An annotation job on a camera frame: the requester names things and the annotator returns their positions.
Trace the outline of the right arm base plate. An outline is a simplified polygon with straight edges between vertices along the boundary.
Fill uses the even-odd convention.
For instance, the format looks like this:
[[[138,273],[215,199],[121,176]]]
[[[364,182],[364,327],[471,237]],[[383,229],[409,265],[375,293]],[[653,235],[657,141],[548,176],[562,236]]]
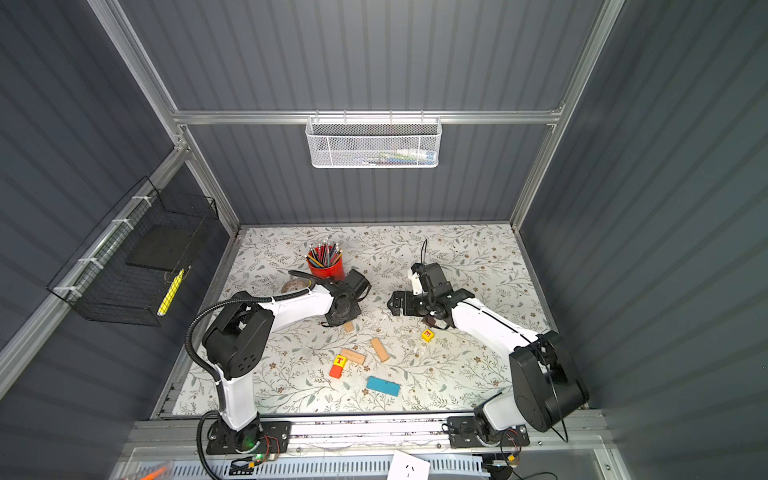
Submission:
[[[441,425],[441,430],[448,435],[449,444],[454,449],[480,447],[511,447],[520,449],[530,445],[527,429],[524,425],[494,430],[487,422],[475,416],[450,416]]]

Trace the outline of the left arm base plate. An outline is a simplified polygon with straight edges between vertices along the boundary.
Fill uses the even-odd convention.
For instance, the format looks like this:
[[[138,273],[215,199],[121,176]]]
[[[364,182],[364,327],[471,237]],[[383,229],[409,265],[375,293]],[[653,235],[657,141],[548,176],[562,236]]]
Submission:
[[[293,424],[288,421],[253,422],[242,431],[215,420],[205,432],[208,455],[278,455],[285,453]]]

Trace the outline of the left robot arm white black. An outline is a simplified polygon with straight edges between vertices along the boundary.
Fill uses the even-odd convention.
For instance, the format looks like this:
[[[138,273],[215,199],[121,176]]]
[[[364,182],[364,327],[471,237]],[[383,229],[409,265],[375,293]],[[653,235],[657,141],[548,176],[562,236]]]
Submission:
[[[270,297],[237,292],[203,308],[185,334],[187,355],[214,381],[218,408],[213,415],[222,436],[234,441],[229,449],[238,453],[256,450],[267,438],[248,381],[270,335],[311,317],[324,317],[326,328],[340,327],[361,314],[360,302],[371,289],[368,279],[356,270],[342,280],[298,270],[288,274],[308,285]]]

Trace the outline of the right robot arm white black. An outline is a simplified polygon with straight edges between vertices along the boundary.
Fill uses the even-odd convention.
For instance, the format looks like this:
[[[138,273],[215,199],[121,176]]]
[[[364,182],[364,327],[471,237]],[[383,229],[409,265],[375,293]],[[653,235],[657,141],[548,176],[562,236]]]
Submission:
[[[394,291],[394,316],[419,317],[431,327],[464,332],[509,363],[512,389],[474,408],[473,416],[444,424],[454,448],[527,444],[528,429],[570,441],[565,418],[589,401],[583,377],[555,331],[536,333],[494,312],[466,289],[455,289],[437,263],[415,263],[411,289]]]

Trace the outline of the teal block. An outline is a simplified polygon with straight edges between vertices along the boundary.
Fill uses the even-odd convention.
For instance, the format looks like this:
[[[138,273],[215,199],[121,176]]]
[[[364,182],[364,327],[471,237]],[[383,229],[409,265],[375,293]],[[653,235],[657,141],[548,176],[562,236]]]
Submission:
[[[391,381],[369,376],[367,378],[366,388],[371,391],[397,397],[400,393],[401,386]]]

